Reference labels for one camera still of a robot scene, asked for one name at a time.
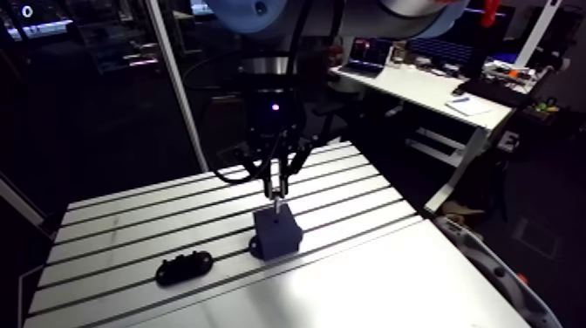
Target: black oval object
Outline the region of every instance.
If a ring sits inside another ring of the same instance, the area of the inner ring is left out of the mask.
[[[160,286],[177,284],[188,279],[206,275],[214,266],[214,258],[207,251],[194,251],[190,255],[179,255],[174,260],[163,260],[154,280]]]

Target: table leg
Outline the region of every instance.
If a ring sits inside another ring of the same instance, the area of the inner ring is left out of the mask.
[[[472,160],[482,152],[485,142],[487,141],[487,131],[481,127],[477,127],[472,134],[472,137],[466,144],[462,161],[456,170],[453,172],[450,180],[443,185],[435,195],[426,203],[426,210],[430,213],[435,213],[441,204],[443,204],[447,197],[449,197],[453,189],[460,181],[460,178],[466,172],[468,165]]]

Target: black 3d printed part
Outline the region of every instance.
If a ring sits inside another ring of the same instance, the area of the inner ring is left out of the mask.
[[[281,205],[279,213],[271,207],[256,211],[254,217],[256,236],[249,242],[252,256],[268,261],[299,251],[303,230],[287,204]]]
[[[160,286],[177,284],[188,279],[206,275],[214,265],[214,258],[206,251],[191,255],[179,255],[174,260],[163,260],[157,269],[154,280]]]

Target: white table surface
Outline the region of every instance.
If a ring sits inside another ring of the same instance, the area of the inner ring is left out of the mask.
[[[260,181],[200,174],[71,204],[24,327],[527,327],[351,144],[315,150],[290,184],[305,234],[270,263],[246,252]],[[154,282],[192,250],[216,258],[206,276]]]
[[[489,132],[492,132],[511,112],[509,107],[468,94],[468,97],[492,107],[492,110],[473,116],[461,114],[446,106],[446,102],[453,99],[452,91],[464,81],[440,77],[416,68],[409,68],[407,65],[402,65],[400,68],[387,66],[376,78],[341,72],[339,68],[335,67],[330,71],[471,126],[483,127]]]

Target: laptop screen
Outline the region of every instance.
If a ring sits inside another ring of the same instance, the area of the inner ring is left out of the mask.
[[[384,67],[392,41],[383,38],[355,38],[348,61],[361,65]]]

